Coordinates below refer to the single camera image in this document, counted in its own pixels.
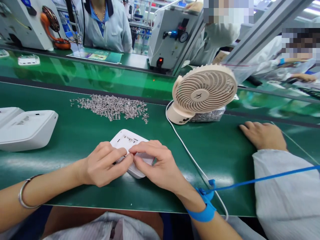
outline beige fan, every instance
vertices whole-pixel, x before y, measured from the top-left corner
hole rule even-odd
[[[208,113],[227,105],[237,92],[237,82],[229,68],[206,65],[193,69],[174,83],[173,104],[167,111],[175,124],[187,123],[196,113]]]

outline blue anti-static wrist strap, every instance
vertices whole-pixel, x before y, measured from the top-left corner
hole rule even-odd
[[[215,211],[217,210],[210,202],[213,198],[214,192],[206,194],[204,191],[201,191],[197,188],[196,190],[206,204],[206,208],[202,212],[191,212],[188,209],[187,212],[189,213],[190,217],[192,217],[194,220],[197,220],[198,222],[210,222],[214,217]]]
[[[286,175],[290,175],[290,174],[294,174],[294,173],[299,173],[299,172],[305,172],[305,171],[310,171],[310,170],[315,170],[315,169],[320,169],[320,165],[317,166],[312,166],[312,167],[307,167],[307,168],[300,168],[297,170],[293,170],[293,171],[288,171],[288,172],[283,172],[283,173],[279,173],[279,174],[275,174],[275,175],[271,175],[271,176],[267,176],[267,177],[263,177],[263,178],[257,178],[254,180],[250,180],[250,181],[246,181],[246,182],[241,182],[241,183],[236,183],[233,184],[231,186],[228,187],[221,187],[221,188],[215,188],[215,182],[214,179],[209,180],[209,184],[211,186],[213,186],[213,189],[208,190],[208,192],[213,192],[213,191],[219,191],[219,190],[225,190],[225,189],[230,189],[230,188],[235,188],[235,187],[239,187],[242,185],[247,185],[250,183],[255,183],[255,182],[260,182],[260,181],[264,181],[264,180],[268,180],[268,179],[272,179],[272,178],[277,178],[277,177],[282,177],[282,176],[286,176]]]
[[[281,59],[280,59],[280,63],[279,63],[278,66],[282,66],[282,65],[285,64],[285,63],[286,63],[286,61],[284,60],[284,58],[281,58]]]

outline person's right hand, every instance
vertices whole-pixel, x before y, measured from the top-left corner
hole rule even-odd
[[[298,78],[302,82],[315,82],[317,80],[315,76],[305,73],[294,73],[291,78]]]
[[[158,140],[141,142],[129,149],[129,152],[132,154],[147,153],[157,158],[157,162],[153,166],[145,163],[137,155],[134,156],[133,161],[137,169],[158,187],[177,194],[186,185],[190,185],[177,167],[171,151]]]
[[[196,12],[201,12],[202,9],[203,9],[203,3],[202,2],[190,3],[190,4],[188,4],[186,6],[186,9],[193,10],[193,11],[196,11]]]
[[[258,150],[276,149],[288,151],[282,132],[276,125],[245,122],[245,125],[240,125],[239,127]]]

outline blue cord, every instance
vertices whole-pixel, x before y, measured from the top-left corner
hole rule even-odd
[[[219,191],[219,190],[225,190],[225,189],[230,189],[230,188],[235,188],[235,187],[247,185],[247,184],[250,184],[250,183],[260,182],[260,181],[264,181],[264,180],[268,180],[268,179],[272,179],[272,178],[282,177],[282,176],[286,176],[286,175],[290,175],[290,174],[294,174],[294,173],[305,172],[305,171],[310,171],[310,170],[315,170],[315,169],[320,169],[320,165],[307,167],[307,168],[301,168],[301,169],[288,171],[288,172],[283,172],[283,173],[279,173],[279,174],[275,174],[275,175],[271,175],[271,176],[267,176],[267,177],[263,177],[263,178],[257,178],[257,179],[246,181],[246,182],[236,183],[236,184],[233,184],[233,185],[228,186],[228,187],[214,188],[214,189],[211,189],[210,192]]]

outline pile of metal pins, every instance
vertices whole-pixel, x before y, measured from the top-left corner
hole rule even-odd
[[[148,123],[149,115],[146,113],[148,109],[145,108],[147,104],[142,101],[114,96],[91,95],[90,97],[91,99],[70,100],[71,107],[74,105],[73,102],[77,102],[79,108],[90,109],[93,113],[109,118],[110,121],[120,120],[121,114],[124,114],[125,119],[142,116],[142,120]]]

